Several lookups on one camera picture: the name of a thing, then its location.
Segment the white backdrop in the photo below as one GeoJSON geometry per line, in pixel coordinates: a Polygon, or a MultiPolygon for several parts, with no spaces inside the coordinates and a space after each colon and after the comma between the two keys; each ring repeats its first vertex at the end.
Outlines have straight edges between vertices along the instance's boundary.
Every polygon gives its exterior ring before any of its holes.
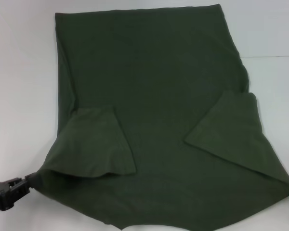
{"type": "MultiPolygon", "coordinates": [[[[0,0],[0,181],[35,172],[56,136],[54,13],[220,3],[258,98],[264,133],[289,173],[289,0],[0,0]]],[[[117,231],[35,190],[0,212],[0,231],[117,231]]],[[[133,226],[126,231],[175,231],[133,226]]],[[[289,198],[223,231],[289,231],[289,198]]]]}

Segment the white surface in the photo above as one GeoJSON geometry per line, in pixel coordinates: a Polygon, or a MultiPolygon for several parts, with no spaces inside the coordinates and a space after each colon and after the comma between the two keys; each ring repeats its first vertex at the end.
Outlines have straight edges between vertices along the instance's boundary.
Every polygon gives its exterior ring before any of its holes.
{"type": "MultiPolygon", "coordinates": [[[[0,181],[36,171],[57,126],[54,13],[220,3],[258,98],[264,132],[289,173],[289,0],[0,0],[0,181]]],[[[36,191],[0,212],[0,231],[115,231],[36,191]]],[[[127,231],[175,231],[134,226],[127,231]]],[[[289,231],[289,199],[223,231],[289,231]]]]}

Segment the dark green cloth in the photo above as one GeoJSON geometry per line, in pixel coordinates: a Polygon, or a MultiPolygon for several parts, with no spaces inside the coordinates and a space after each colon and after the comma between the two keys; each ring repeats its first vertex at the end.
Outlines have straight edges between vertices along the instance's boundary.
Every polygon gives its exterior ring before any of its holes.
{"type": "Polygon", "coordinates": [[[42,194],[120,229],[211,231],[289,195],[220,5],[57,13],[42,194]]]}

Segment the green shirt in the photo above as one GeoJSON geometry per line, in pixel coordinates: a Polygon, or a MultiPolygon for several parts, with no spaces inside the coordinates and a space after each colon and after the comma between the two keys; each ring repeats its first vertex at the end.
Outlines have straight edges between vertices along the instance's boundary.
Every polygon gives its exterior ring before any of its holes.
{"type": "Polygon", "coordinates": [[[42,194],[120,229],[211,231],[289,195],[220,5],[57,13],[42,194]]]}

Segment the black plastic clip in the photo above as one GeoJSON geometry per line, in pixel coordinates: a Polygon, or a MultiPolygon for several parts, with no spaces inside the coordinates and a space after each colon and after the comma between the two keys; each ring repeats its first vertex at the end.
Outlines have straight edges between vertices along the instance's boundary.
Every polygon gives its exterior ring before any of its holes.
{"type": "Polygon", "coordinates": [[[25,179],[15,178],[0,182],[0,210],[5,211],[14,206],[14,203],[20,198],[27,195],[30,190],[28,178],[32,174],[25,177],[25,179]]]}

